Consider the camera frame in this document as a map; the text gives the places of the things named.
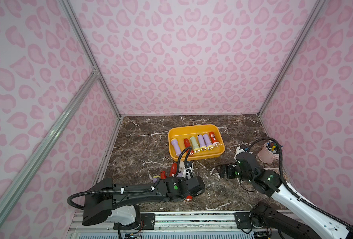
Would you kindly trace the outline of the red flashlight white logo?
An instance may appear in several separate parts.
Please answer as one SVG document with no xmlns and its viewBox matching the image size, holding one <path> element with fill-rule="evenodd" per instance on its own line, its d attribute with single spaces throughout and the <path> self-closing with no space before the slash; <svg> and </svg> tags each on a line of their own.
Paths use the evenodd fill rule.
<svg viewBox="0 0 353 239">
<path fill-rule="evenodd" d="M 220 142 L 219 142 L 218 138 L 216 137 L 216 134 L 213 131 L 209 133 L 209 137 L 210 137 L 210 140 L 211 140 L 213 147 L 220 146 Z"/>
</svg>

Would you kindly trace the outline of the purple flashlight yellow top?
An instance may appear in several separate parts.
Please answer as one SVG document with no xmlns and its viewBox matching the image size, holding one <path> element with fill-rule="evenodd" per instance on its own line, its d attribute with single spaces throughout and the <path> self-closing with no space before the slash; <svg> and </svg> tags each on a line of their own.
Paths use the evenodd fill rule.
<svg viewBox="0 0 353 239">
<path fill-rule="evenodd" d="M 171 139 L 171 145 L 173 146 L 173 148 L 175 150 L 176 156 L 179 157 L 180 154 L 181 154 L 181 149 L 180 149 L 180 146 L 178 144 L 178 140 L 176 138 L 172 138 Z"/>
</svg>

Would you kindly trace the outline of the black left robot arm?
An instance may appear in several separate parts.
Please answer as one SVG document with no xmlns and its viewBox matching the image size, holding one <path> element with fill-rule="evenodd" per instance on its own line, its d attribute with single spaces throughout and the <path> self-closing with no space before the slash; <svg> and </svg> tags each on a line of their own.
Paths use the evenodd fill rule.
<svg viewBox="0 0 353 239">
<path fill-rule="evenodd" d="M 205 185 L 200 176 L 168 177 L 154 184 L 118 185 L 103 180 L 88 191 L 73 194 L 67 203 L 83 211 L 84 226 L 100 224 L 113 215 L 113 210 L 144 202 L 180 202 L 187 196 L 198 196 Z"/>
</svg>

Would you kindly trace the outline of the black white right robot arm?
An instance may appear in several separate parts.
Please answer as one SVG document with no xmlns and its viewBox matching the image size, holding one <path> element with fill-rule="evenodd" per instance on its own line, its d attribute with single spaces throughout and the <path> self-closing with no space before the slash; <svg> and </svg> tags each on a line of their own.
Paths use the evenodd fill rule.
<svg viewBox="0 0 353 239">
<path fill-rule="evenodd" d="M 219 176 L 239 179 L 253 185 L 254 190 L 278 201 L 301 220 L 297 221 L 272 209 L 266 203 L 257 203 L 250 211 L 246 222 L 251 228 L 277 229 L 296 239 L 353 239 L 353 225 L 318 208 L 294 190 L 286 182 L 283 172 L 283 152 L 277 140 L 268 138 L 277 147 L 279 173 L 263 169 L 248 147 L 237 149 L 236 163 L 216 166 Z"/>
</svg>

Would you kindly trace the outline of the yellow plastic storage tray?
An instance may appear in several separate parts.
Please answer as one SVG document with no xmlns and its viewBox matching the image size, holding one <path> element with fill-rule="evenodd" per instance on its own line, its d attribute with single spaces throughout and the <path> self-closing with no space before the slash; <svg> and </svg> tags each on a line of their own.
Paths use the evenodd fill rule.
<svg viewBox="0 0 353 239">
<path fill-rule="evenodd" d="M 197 135 L 201 134 L 202 136 L 206 133 L 214 132 L 216 137 L 220 142 L 219 147 L 214 147 L 213 150 L 206 150 L 204 152 L 200 151 L 199 143 L 197 139 Z M 221 156 L 225 151 L 225 145 L 219 129 L 217 126 L 213 124 L 204 124 L 204 125 L 193 125 L 193 126 L 184 126 L 184 127 L 176 127 L 169 130 L 168 140 L 169 140 L 169 153 L 174 161 L 178 160 L 176 156 L 175 150 L 171 145 L 171 139 L 176 138 L 178 140 L 178 144 L 180 146 L 181 152 L 185 149 L 183 140 L 188 138 L 190 140 L 191 146 L 193 148 L 194 154 L 188 157 L 188 160 L 200 160 L 200 159 L 208 159 L 208 158 L 216 158 Z"/>
</svg>

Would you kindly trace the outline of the pink pen holder cup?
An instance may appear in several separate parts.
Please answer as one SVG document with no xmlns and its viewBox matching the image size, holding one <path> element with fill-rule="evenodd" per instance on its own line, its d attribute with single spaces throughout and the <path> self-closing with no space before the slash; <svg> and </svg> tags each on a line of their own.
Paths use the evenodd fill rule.
<svg viewBox="0 0 353 239">
<path fill-rule="evenodd" d="M 271 140 L 265 143 L 258 153 L 258 158 L 261 162 L 266 164 L 271 164 L 278 160 L 280 157 L 276 144 Z"/>
</svg>

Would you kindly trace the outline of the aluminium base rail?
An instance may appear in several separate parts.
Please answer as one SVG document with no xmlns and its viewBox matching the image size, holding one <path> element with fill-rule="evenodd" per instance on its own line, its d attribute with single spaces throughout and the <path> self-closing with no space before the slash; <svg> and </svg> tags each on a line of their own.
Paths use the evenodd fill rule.
<svg viewBox="0 0 353 239">
<path fill-rule="evenodd" d="M 249 211 L 144 212 L 144 225 L 118 230 L 109 219 L 95 226 L 83 226 L 76 213 L 67 239 L 281 239 L 289 238 L 272 224 L 256 222 L 252 227 Z"/>
</svg>

